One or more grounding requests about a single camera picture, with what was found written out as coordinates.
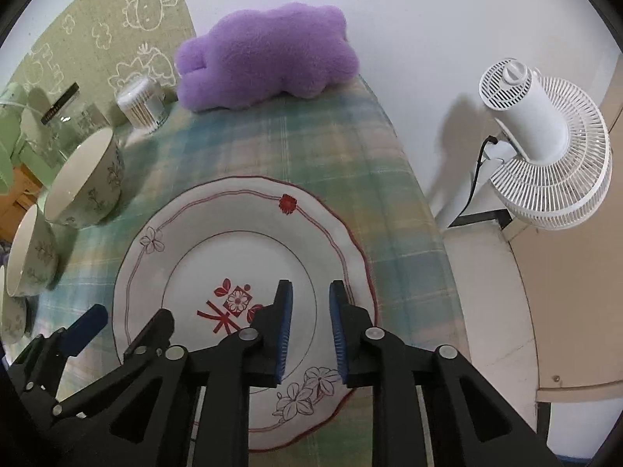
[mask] black lid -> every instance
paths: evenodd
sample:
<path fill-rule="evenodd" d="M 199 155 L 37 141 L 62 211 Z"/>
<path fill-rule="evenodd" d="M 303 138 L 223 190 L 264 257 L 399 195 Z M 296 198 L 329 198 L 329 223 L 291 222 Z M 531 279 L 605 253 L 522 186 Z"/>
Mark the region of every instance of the black lid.
<path fill-rule="evenodd" d="M 69 89 L 66 90 L 66 92 L 64 92 L 62 95 L 60 95 L 60 98 L 58 98 L 54 105 L 52 105 L 52 107 L 50 107 L 48 111 L 44 114 L 44 116 L 41 118 L 41 122 L 43 124 L 48 124 L 52 120 L 52 118 L 56 116 L 58 111 L 60 111 L 63 106 L 69 101 L 69 99 L 73 95 L 78 93 L 79 89 L 80 87 L 77 83 L 73 83 L 71 86 L 69 86 Z"/>

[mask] red floral pattern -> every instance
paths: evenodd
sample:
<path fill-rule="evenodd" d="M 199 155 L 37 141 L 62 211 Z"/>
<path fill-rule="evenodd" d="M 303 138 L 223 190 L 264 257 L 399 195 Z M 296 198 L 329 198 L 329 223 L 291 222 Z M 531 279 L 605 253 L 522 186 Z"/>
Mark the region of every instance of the red floral pattern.
<path fill-rule="evenodd" d="M 197 315 L 206 318 L 207 320 L 217 321 L 216 327 L 214 327 L 214 333 L 218 333 L 219 330 L 224 327 L 225 332 L 230 334 L 232 332 L 232 328 L 234 330 L 240 330 L 235 322 L 234 318 L 239 318 L 240 315 L 247 310 L 247 322 L 250 324 L 253 321 L 253 317 L 255 317 L 255 313 L 264 307 L 261 304 L 255 304 L 253 307 L 249 307 L 249 304 L 253 297 L 249 294 L 251 290 L 251 286 L 249 284 L 245 284 L 242 288 L 240 286 L 236 286 L 232 289 L 232 282 L 230 279 L 225 278 L 223 280 L 222 285 L 214 290 L 214 295 L 217 297 L 226 297 L 223 302 L 223 307 L 225 307 L 225 311 L 219 309 L 216 305 L 214 305 L 210 300 L 206 302 L 208 306 L 215 312 L 215 314 L 204 313 L 203 311 L 197 311 Z"/>
<path fill-rule="evenodd" d="M 250 290 L 251 287 L 247 284 L 244 290 L 240 286 L 236 286 L 234 290 L 227 295 L 227 299 L 223 302 L 223 307 L 232 313 L 236 318 L 242 314 L 248 303 L 251 302 L 253 297 L 249 295 L 246 290 Z"/>
<path fill-rule="evenodd" d="M 279 208 L 285 215 L 290 215 L 297 210 L 297 199 L 284 194 L 279 200 Z"/>
<path fill-rule="evenodd" d="M 251 322 L 253 321 L 255 313 L 259 311 L 262 307 L 264 307 L 262 304 L 255 304 L 247 311 L 247 321 L 249 324 L 251 324 Z"/>

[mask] purple plush toy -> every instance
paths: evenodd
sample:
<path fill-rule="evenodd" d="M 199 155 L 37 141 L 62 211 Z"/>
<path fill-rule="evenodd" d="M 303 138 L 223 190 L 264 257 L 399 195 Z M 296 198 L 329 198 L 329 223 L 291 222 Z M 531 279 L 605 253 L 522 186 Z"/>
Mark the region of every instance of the purple plush toy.
<path fill-rule="evenodd" d="M 175 56 L 180 103 L 192 111 L 240 109 L 287 91 L 313 98 L 359 71 L 337 7 L 288 4 L 225 16 Z"/>

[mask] label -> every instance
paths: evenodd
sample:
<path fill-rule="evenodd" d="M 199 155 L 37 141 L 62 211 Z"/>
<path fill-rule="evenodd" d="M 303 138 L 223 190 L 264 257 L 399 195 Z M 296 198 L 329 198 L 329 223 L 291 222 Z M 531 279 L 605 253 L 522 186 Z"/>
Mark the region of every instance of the label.
<path fill-rule="evenodd" d="M 156 121 L 158 126 L 164 123 L 167 118 L 167 113 L 164 109 L 160 96 L 155 93 L 151 95 L 147 100 L 145 100 L 145 108 L 151 114 L 152 118 L 154 118 L 154 121 Z"/>

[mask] white wall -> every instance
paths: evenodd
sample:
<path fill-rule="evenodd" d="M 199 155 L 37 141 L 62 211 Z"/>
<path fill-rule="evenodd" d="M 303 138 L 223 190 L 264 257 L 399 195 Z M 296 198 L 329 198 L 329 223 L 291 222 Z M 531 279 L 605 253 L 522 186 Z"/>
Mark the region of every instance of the white wall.
<path fill-rule="evenodd" d="M 70 1 L 30 4 L 0 49 L 0 84 Z M 233 10 L 269 9 L 289 1 L 186 3 L 202 34 Z M 482 138 L 491 131 L 477 94 L 488 66 L 516 56 L 544 74 L 568 78 L 600 102 L 619 54 L 587 0 L 297 1 L 333 4 L 346 13 L 362 74 L 394 123 L 433 212 L 474 164 Z M 499 205 L 494 199 L 480 207 Z"/>
<path fill-rule="evenodd" d="M 557 455 L 591 459 L 622 410 L 623 399 L 552 404 L 547 446 Z"/>

